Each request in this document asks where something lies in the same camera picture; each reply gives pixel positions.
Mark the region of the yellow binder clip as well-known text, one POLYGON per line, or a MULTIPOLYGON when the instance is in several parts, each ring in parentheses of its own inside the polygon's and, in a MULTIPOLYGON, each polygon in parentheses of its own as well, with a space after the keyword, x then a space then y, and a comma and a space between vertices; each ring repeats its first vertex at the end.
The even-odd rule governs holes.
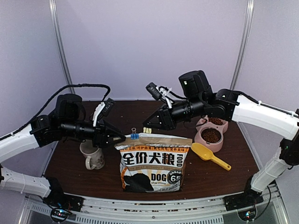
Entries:
POLYGON ((143 128, 143 133, 152 133, 152 129, 148 127, 143 128))

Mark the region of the blue binder clip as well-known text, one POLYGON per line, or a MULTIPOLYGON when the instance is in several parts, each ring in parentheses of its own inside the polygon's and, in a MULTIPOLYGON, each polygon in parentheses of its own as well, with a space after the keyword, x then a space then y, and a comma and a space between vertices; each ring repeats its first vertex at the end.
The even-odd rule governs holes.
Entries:
POLYGON ((130 135, 130 138, 132 140, 139 139, 139 134, 136 132, 136 128, 135 127, 131 128, 131 131, 132 131, 132 133, 130 135))

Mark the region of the dog food bag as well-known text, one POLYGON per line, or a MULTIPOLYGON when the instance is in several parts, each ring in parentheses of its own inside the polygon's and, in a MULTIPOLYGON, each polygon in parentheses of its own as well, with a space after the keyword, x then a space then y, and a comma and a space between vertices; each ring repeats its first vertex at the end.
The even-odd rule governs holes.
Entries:
POLYGON ((127 137, 115 145, 121 155, 123 190, 135 193, 179 191, 191 144, 189 138, 140 133, 137 139, 127 137))

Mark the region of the yellow plastic scoop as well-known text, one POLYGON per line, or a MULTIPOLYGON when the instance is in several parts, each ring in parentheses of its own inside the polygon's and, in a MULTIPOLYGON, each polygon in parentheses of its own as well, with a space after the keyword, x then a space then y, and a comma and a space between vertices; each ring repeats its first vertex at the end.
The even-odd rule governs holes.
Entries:
POLYGON ((223 169, 230 171, 231 166, 224 162, 223 160, 216 157, 213 152, 200 143, 192 143, 191 150, 202 160, 212 161, 213 163, 219 165, 223 169))

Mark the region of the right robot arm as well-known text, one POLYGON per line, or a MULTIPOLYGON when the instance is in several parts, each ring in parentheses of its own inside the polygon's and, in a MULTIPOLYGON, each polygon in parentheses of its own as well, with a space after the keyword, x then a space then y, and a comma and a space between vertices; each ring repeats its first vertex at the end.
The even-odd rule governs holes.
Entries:
POLYGON ((240 203, 251 205, 257 195, 283 172, 299 163, 299 112, 285 111, 264 104, 241 91, 221 89, 214 93, 204 71, 190 71, 179 78, 184 97, 182 101, 170 103, 170 90, 150 83, 146 90, 155 100, 164 102, 150 115, 143 126, 160 130, 174 130, 178 122, 208 116, 225 121, 251 124, 283 136, 278 151, 253 177, 240 194, 240 203))

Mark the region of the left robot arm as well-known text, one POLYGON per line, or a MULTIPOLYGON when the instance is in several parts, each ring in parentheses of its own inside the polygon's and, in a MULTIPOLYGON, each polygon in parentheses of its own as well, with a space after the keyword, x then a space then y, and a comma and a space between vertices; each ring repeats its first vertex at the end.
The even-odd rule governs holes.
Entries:
MULTIPOLYGON (((80 119, 80 114, 85 115, 86 112, 79 95, 59 95, 50 114, 37 116, 20 131, 1 137, 0 161, 60 141, 63 137, 90 140, 92 146, 99 148, 123 142, 126 137, 121 131, 103 120, 113 106, 114 101, 110 98, 101 102, 96 107, 93 120, 87 121, 80 119)), ((67 196, 56 178, 29 176, 4 166, 0 167, 0 188, 49 198, 57 207, 67 203, 67 196)))

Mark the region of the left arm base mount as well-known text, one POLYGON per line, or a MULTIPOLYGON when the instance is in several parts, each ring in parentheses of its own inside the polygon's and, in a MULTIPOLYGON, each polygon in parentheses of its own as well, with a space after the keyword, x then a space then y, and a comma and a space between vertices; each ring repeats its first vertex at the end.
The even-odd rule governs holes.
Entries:
POLYGON ((75 216, 74 212, 80 212, 84 202, 82 197, 68 194, 40 198, 50 208, 50 218, 54 223, 62 223, 75 216))

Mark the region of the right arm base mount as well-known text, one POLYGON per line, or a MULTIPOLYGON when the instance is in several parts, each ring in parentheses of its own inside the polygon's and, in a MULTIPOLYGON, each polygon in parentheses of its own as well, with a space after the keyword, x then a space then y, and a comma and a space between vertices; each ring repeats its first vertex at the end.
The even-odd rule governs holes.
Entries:
POLYGON ((256 205, 263 202, 260 195, 248 195, 245 193, 224 197, 226 211, 236 210, 242 221, 254 221, 257 217, 256 205))

